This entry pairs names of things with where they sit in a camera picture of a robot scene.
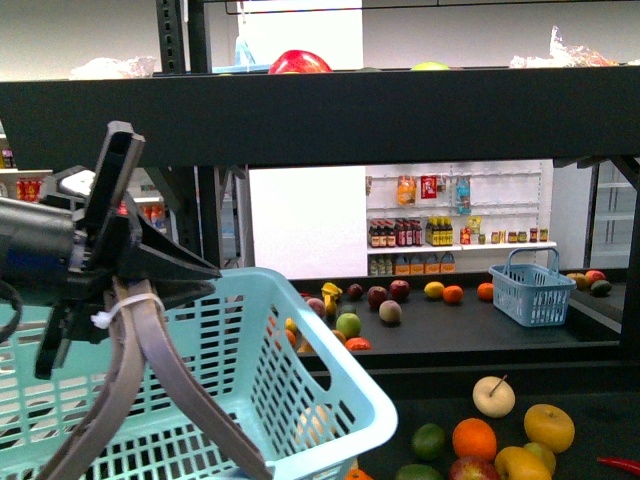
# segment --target red chili pepper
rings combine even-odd
[[[598,463],[609,467],[619,468],[625,472],[633,473],[636,477],[640,477],[640,462],[635,460],[625,460],[624,458],[601,458],[598,457]]]

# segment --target plastic bag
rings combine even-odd
[[[557,26],[551,30],[549,45],[551,58],[518,57],[511,60],[511,68],[541,68],[541,67],[608,67],[618,65],[618,62],[607,60],[595,50],[585,46],[564,46],[562,35]]]
[[[108,80],[119,78],[148,78],[153,75],[156,59],[136,57],[129,60],[94,58],[86,65],[71,70],[70,80]]]

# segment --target apple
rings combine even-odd
[[[576,434],[571,417],[559,407],[538,403],[524,414],[524,431],[532,442],[544,443],[553,453],[562,453]]]
[[[349,288],[347,288],[347,295],[349,295],[351,300],[360,300],[362,295],[364,295],[364,289],[362,288],[362,285],[354,283],[353,285],[349,285]]]
[[[516,404],[516,395],[503,378],[483,377],[473,387],[473,403],[487,417],[502,418]]]
[[[324,306],[324,302],[322,300],[320,300],[319,298],[308,298],[307,299],[307,305],[309,305],[311,307],[311,310],[313,310],[314,312],[316,312],[316,315],[318,315],[320,318],[324,318],[325,314],[326,314],[326,308]]]
[[[269,73],[327,73],[331,67],[315,53],[287,50],[271,64]]]
[[[389,285],[389,294],[396,302],[406,300],[411,293],[411,285],[406,280],[394,280]]]
[[[553,476],[556,471],[556,456],[553,454],[549,447],[547,447],[544,443],[529,442],[525,444],[523,448],[535,453],[536,456],[540,458],[540,460],[542,460],[544,466],[547,467],[547,470],[549,470],[551,476]]]
[[[584,274],[585,277],[587,277],[587,281],[589,282],[589,286],[591,286],[593,284],[593,282],[597,281],[597,280],[606,280],[607,276],[601,272],[600,270],[589,270],[587,273]]]
[[[480,457],[461,457],[451,464],[448,480],[500,480],[492,463]]]
[[[422,62],[414,65],[411,70],[449,70],[449,66],[440,62]]]
[[[397,325],[402,319],[402,308],[395,300],[385,300],[378,311],[382,321],[389,325]]]
[[[493,462],[500,478],[509,480],[551,480],[551,474],[535,453],[523,447],[505,447]]]
[[[384,287],[371,287],[367,292],[367,301],[369,302],[369,306],[374,310],[379,309],[380,305],[382,305],[382,302],[384,302],[388,298],[389,293]]]

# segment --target black shelf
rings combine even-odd
[[[640,154],[640,68],[178,75],[0,83],[21,168],[92,167],[130,122],[143,167]]]

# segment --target yellow apple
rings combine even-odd
[[[500,478],[509,480],[551,480],[542,460],[523,447],[505,447],[494,461]]]
[[[529,440],[544,443],[555,454],[567,450],[576,434],[573,420],[567,412],[546,403],[538,403],[527,410],[524,431]]]
[[[532,453],[535,453],[544,466],[547,467],[549,473],[553,475],[556,471],[556,456],[553,454],[551,449],[547,447],[544,443],[539,442],[529,442],[524,446],[525,450],[529,450]]]
[[[502,418],[513,410],[516,395],[504,378],[484,377],[473,387],[473,403],[491,418]]]
[[[414,65],[411,70],[449,70],[449,66],[440,62],[422,62]]]

